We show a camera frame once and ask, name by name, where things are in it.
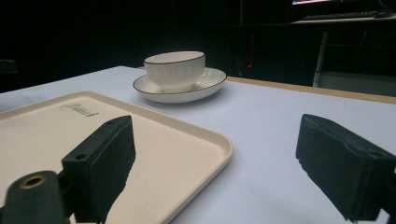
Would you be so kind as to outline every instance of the tray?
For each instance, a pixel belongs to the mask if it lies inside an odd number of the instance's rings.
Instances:
[[[107,120],[131,115],[136,160],[106,223],[168,223],[230,161],[221,133],[95,92],[0,113],[0,201],[16,179],[59,173],[61,159]]]

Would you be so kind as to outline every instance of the saucer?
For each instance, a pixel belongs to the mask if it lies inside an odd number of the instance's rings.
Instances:
[[[227,75],[218,69],[206,68],[191,90],[168,93],[154,84],[147,75],[144,75],[134,81],[134,88],[140,95],[150,101],[171,104],[185,103],[199,100],[215,93],[222,87],[226,77]]]

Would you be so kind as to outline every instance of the wooden table edge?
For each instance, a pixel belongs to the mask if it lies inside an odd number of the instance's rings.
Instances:
[[[299,86],[299,85],[277,83],[277,82],[270,82],[270,81],[263,81],[256,79],[241,78],[241,77],[227,77],[227,80],[232,82],[240,82],[240,83],[246,83],[252,85],[272,87],[272,88],[278,88],[289,91],[303,91],[303,92],[310,92],[310,93],[316,93],[322,95],[331,95],[331,96],[338,96],[338,97],[344,97],[350,99],[373,101],[373,102],[396,105],[396,97],[392,97],[392,96],[374,95],[374,94],[360,93],[353,91],[330,90],[323,88],[315,88],[315,87]]]

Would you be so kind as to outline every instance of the bowl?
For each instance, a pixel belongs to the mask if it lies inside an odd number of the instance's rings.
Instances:
[[[189,91],[205,71],[205,54],[200,51],[175,51],[148,57],[148,78],[165,92]]]

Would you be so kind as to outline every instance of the white tablecloth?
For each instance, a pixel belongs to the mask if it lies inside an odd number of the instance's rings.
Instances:
[[[231,81],[199,101],[160,104],[133,88],[143,75],[144,70],[119,66],[1,93],[0,112],[95,91],[224,133],[234,145],[231,162],[172,223],[350,223],[295,158],[302,114],[331,119],[396,154],[396,105]],[[381,211],[376,223],[386,223],[387,217]]]

